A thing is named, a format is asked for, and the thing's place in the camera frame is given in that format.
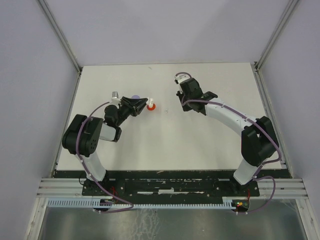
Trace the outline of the white round charging case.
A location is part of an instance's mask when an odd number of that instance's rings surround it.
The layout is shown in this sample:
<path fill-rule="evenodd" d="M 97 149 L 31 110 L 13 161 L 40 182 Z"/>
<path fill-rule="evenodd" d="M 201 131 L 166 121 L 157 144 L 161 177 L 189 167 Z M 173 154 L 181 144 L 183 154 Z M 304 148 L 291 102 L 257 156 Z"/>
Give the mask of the white round charging case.
<path fill-rule="evenodd" d="M 153 105 L 154 105 L 154 100 L 153 100 L 151 97 L 148 97 L 148 98 L 147 98 L 146 105 L 147 105 L 149 108 L 152 108 Z"/>

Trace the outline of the orange round charging case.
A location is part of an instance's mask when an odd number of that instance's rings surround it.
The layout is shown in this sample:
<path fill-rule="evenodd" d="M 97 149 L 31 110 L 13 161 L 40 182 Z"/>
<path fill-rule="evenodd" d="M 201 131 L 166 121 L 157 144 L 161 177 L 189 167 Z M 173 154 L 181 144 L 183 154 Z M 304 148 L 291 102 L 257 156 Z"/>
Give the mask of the orange round charging case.
<path fill-rule="evenodd" d="M 155 105 L 155 104 L 153 104 L 152 106 L 147 105 L 146 107 L 147 107 L 147 109 L 148 109 L 149 111 L 153 111 L 153 110 L 156 109 L 156 105 Z"/>

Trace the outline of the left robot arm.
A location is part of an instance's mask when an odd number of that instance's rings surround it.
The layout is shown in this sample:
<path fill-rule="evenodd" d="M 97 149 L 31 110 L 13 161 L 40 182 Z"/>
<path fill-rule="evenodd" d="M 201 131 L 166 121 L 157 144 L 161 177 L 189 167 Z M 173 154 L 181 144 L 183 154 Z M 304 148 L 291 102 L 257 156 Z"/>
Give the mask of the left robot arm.
<path fill-rule="evenodd" d="M 118 142 L 121 124 L 128 117 L 138 116 L 153 101 L 149 98 L 113 97 L 111 102 L 98 106 L 89 115 L 76 114 L 62 137 L 62 147 L 74 155 L 86 172 L 86 178 L 95 181 L 93 189 L 106 195 L 111 183 L 106 180 L 107 170 L 97 153 L 99 141 Z"/>

